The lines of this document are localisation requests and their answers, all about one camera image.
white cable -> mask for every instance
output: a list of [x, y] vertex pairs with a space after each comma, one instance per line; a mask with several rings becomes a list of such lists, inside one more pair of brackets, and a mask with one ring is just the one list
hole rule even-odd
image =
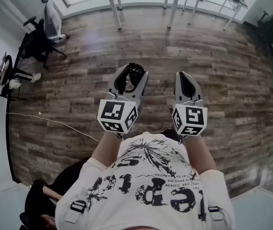
[[85, 136], [87, 136], [87, 137], [89, 137], [89, 138], [92, 138], [93, 140], [95, 140], [95, 141], [97, 141], [97, 142], [99, 143], [99, 141], [96, 140], [95, 138], [93, 138], [92, 136], [89, 136], [89, 135], [87, 135], [87, 134], [84, 134], [84, 133], [82, 133], [81, 131], [76, 130], [75, 128], [73, 128], [73, 127], [71, 127], [71, 126], [68, 126], [67, 124], [64, 124], [64, 123], [62, 123], [62, 122], [50, 120], [50, 119], [44, 118], [44, 117], [38, 117], [38, 116], [35, 116], [35, 115], [31, 115], [31, 114], [20, 114], [20, 113], [6, 113], [6, 114], [14, 114], [14, 115], [21, 115], [21, 116], [31, 116], [31, 117], [36, 117], [36, 118], [39, 118], [39, 119], [48, 120], [48, 121], [51, 121], [51, 122], [54, 122], [54, 123], [59, 123], [59, 124], [65, 125], [65, 126], [71, 128], [71, 129], [77, 131], [77, 132], [80, 133], [80, 134], [83, 134], [83, 135], [85, 135]]

floor plank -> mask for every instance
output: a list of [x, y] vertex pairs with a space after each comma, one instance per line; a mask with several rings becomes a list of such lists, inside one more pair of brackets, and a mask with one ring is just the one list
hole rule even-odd
[[[62, 33], [70, 39], [57, 48], [68, 57], [51, 54], [48, 71], [32, 58], [24, 60], [21, 69], [44, 75], [34, 85], [23, 82], [20, 97], [28, 100], [11, 102], [11, 112], [40, 112], [100, 139], [96, 114], [108, 80], [135, 62], [149, 71], [149, 81], [129, 136], [159, 133], [172, 125], [169, 106], [175, 74], [182, 70], [202, 87], [209, 115], [203, 137], [225, 173], [230, 196], [256, 185], [273, 190], [272, 57], [264, 56], [242, 25], [232, 23], [223, 31], [225, 20], [197, 13], [188, 26], [190, 11], [177, 10], [169, 30], [169, 14], [160, 8], [124, 8], [120, 31], [110, 10], [65, 20]], [[38, 178], [51, 183], [97, 145], [64, 125], [27, 116], [10, 116], [9, 135], [14, 173], [25, 184]]]

woman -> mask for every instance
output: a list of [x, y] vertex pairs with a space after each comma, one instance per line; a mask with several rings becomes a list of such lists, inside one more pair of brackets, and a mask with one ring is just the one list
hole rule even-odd
[[18, 79], [23, 79], [35, 83], [42, 77], [41, 73], [29, 74], [12, 66], [11, 56], [5, 53], [0, 65], [0, 94], [7, 94], [9, 89], [17, 89], [21, 86]]

person sitting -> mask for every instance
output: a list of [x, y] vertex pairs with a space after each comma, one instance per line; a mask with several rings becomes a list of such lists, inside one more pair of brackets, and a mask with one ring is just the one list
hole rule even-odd
[[77, 181], [88, 159], [89, 157], [67, 167], [51, 185], [42, 180], [34, 181], [25, 202], [25, 213], [34, 229], [57, 229], [55, 224], [57, 202]]
[[9, 89], [17, 89], [21, 86], [18, 79], [23, 79], [35, 83], [42, 77], [41, 73], [29, 74], [12, 66], [12, 58], [6, 53], [0, 65], [0, 94], [8, 94]]

graphic t-shirt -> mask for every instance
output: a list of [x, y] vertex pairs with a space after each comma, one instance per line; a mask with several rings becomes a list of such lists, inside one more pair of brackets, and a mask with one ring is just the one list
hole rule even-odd
[[[82, 214], [70, 210], [76, 200], [86, 202]], [[122, 142], [118, 160], [108, 168], [93, 158], [83, 165], [57, 204], [56, 224], [59, 230], [201, 230], [208, 227], [208, 206], [233, 219], [223, 174], [199, 175], [183, 145], [161, 134], [140, 135]]]

